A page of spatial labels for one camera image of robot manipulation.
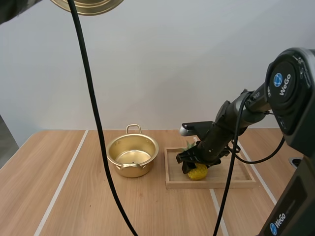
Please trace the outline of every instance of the black cable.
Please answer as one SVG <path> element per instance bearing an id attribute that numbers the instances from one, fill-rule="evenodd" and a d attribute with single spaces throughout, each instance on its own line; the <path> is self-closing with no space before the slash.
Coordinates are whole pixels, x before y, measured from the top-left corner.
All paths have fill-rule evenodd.
<path id="1" fill-rule="evenodd" d="M 224 193 L 223 193 L 223 197 L 222 197 L 222 201 L 221 201 L 220 211 L 218 213 L 216 227 L 215 227 L 215 230 L 213 232 L 213 236 L 217 235 L 219 227 L 220 227 L 220 222 L 221 222 L 222 215 L 223 215 L 223 210 L 224 210 L 224 206 L 225 206 L 225 202 L 226 202 L 227 193 L 228 193 L 231 179 L 232 179 L 232 173 L 233 173 L 233 167 L 234 167 L 234 161 L 235 161 L 235 155 L 236 155 L 236 149 L 237 149 L 237 140 L 238 140 L 239 131 L 240 131 L 239 127 L 240 127 L 240 123 L 241 123 L 243 108 L 244 108 L 245 102 L 246 102 L 247 98 L 250 96 L 250 94 L 251 93 L 248 93 L 243 98 L 241 105 L 240 105 L 240 110 L 239 110 L 238 115 L 237 115 L 236 127 L 235 127 L 235 132 L 234 132 L 234 144 L 233 144 L 233 150 L 232 150 L 232 155 L 231 155 L 231 162 L 230 162 L 230 167 L 228 169 L 225 189 L 224 189 Z"/>
<path id="2" fill-rule="evenodd" d="M 240 160 L 241 162 L 243 163 L 246 163 L 246 164 L 258 164 L 258 163 L 261 163 L 261 162 L 264 162 L 264 161 L 267 161 L 269 160 L 271 157 L 273 157 L 274 155 L 277 154 L 277 152 L 281 149 L 282 145 L 284 144 L 284 137 L 282 136 L 282 139 L 279 143 L 279 145 L 277 146 L 277 148 L 267 157 L 261 159 L 261 160 L 258 160 L 258 161 L 246 161 L 246 160 L 243 160 L 242 158 L 240 158 L 238 155 L 236 155 L 236 158 L 238 160 Z"/>
<path id="3" fill-rule="evenodd" d="M 132 225 L 131 225 L 131 223 L 130 223 L 127 215 L 126 215 L 121 202 L 119 201 L 118 195 L 117 195 L 116 190 L 115 190 L 115 185 L 113 183 L 113 179 L 112 179 L 112 177 L 110 175 L 110 170 L 109 170 L 108 160 L 107 160 L 107 154 L 106 154 L 106 148 L 105 148 L 105 138 L 104 138 L 103 128 L 102 128 L 102 124 L 101 124 L 99 113 L 98 113 L 96 97 L 95 97 L 94 88 L 93 88 L 92 75 L 91 75 L 91 70 L 90 70 L 90 65 L 89 65 L 87 51 L 86 51 L 86 48 L 85 48 L 85 43 L 84 43 L 83 33 L 82 33 L 82 29 L 81 29 L 81 24 L 80 24 L 79 16 L 78 16 L 78 13 L 77 13 L 77 9 L 75 8 L 74 1 L 73 0 L 68 0 L 68 3 L 69 3 L 70 10 L 71 10 L 71 15 L 72 15 L 72 18 L 73 18 L 75 29 L 76 29 L 76 32 L 77 32 L 78 41 L 79 41 L 80 50 L 81 50 L 81 55 L 82 55 L 82 61 L 83 61 L 84 70 L 85 70 L 85 75 L 87 77 L 89 94 L 90 94 L 92 109 L 93 109 L 94 118 L 95 118 L 95 122 L 96 122 L 96 126 L 97 126 L 97 132 L 98 132 L 98 137 L 99 137 L 99 142 L 100 142 L 100 149 L 101 149 L 101 152 L 102 152 L 102 157 L 103 157 L 103 163 L 104 163 L 104 168 L 105 168 L 105 172 L 106 172 L 106 177 L 107 177 L 110 189 L 112 191 L 113 197 L 115 199 L 115 202 L 116 202 L 116 204 L 118 206 L 118 209 L 119 209 L 120 213 L 122 214 L 126 224 L 128 225 L 128 227 L 131 230 L 131 232 L 133 233 L 133 235 L 134 236 L 138 236 L 138 234 L 136 233 L 136 231 L 132 227 Z"/>
<path id="4" fill-rule="evenodd" d="M 267 111 L 267 112 L 264 112 L 266 115 L 274 115 L 272 112 L 270 111 Z"/>

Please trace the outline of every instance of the wooden tray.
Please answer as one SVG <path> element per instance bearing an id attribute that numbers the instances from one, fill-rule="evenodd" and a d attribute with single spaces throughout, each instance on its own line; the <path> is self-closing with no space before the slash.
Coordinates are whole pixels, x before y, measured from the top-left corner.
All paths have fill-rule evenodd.
<path id="1" fill-rule="evenodd" d="M 230 155 L 221 158 L 221 164 L 210 167 L 203 180 L 193 181 L 188 175 L 183 174 L 182 164 L 178 164 L 176 161 L 176 155 L 180 152 L 182 152 L 182 148 L 165 148 L 164 150 L 166 189 L 225 188 L 231 160 Z M 230 188 L 255 188 L 256 184 L 247 165 L 235 159 Z"/>

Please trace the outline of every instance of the white wall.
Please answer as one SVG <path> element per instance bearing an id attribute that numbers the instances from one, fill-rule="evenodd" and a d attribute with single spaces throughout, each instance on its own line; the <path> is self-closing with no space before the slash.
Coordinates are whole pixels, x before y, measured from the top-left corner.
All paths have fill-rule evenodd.
<path id="1" fill-rule="evenodd" d="M 103 128 L 214 119 L 263 83 L 281 51 L 315 48 L 314 9 L 314 0 L 125 0 L 81 17 Z M 71 15 L 50 1 L 0 26 L 0 78 L 0 114 L 19 145 L 41 129 L 95 128 Z"/>

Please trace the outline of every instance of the pot rim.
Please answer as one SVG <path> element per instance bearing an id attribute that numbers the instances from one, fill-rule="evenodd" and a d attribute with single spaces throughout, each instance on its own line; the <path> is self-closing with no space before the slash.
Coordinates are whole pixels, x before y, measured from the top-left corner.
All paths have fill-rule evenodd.
<path id="1" fill-rule="evenodd" d="M 154 160 L 154 158 L 156 158 L 156 156 L 158 155 L 158 151 L 159 151 L 157 141 L 156 141 L 154 138 L 151 138 L 150 136 L 145 135 L 145 134 L 132 133 L 132 134 L 124 134 L 124 135 L 122 135 L 122 136 L 119 136 L 119 137 L 115 138 L 113 141 L 111 141 L 111 142 L 108 144 L 107 159 L 108 159 L 111 163 L 113 163 L 113 164 L 115 164 L 116 166 L 119 166 L 119 167 L 121 167 L 121 166 L 123 165 L 122 163 L 119 163 L 119 162 L 115 161 L 115 160 L 110 156 L 110 154 L 109 154 L 109 149 L 111 148 L 111 146 L 112 146 L 118 139 L 121 139 L 121 138 L 127 137 L 127 136 L 142 136 L 142 137 L 144 137 L 144 138 L 150 139 L 150 140 L 152 141 L 152 143 L 154 144 L 155 148 L 156 148 L 156 151 L 154 152 L 153 156 L 151 156 L 151 158 L 150 158 L 149 160 L 147 160 L 147 161 L 145 161 L 145 162 L 142 162 L 142 163 L 139 163 L 139 165 L 140 165 L 141 167 L 143 167 L 144 165 L 150 163 L 151 161 Z"/>

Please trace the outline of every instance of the pot handle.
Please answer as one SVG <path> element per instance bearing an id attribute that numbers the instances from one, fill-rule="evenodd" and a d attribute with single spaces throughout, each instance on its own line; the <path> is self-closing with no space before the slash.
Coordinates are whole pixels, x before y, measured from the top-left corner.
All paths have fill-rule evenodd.
<path id="1" fill-rule="evenodd" d="M 138 163 L 134 163 L 134 164 L 122 164 L 121 166 L 117 166 L 117 168 L 119 170 L 123 170 L 124 168 L 127 167 L 135 167 L 135 168 L 141 168 L 141 166 Z"/>
<path id="2" fill-rule="evenodd" d="M 139 133 L 142 134 L 141 127 L 138 124 L 130 124 L 130 125 L 128 125 L 127 128 L 126 128 L 126 134 L 128 133 L 129 128 L 130 127 L 134 127 L 134 126 L 138 127 Z"/>

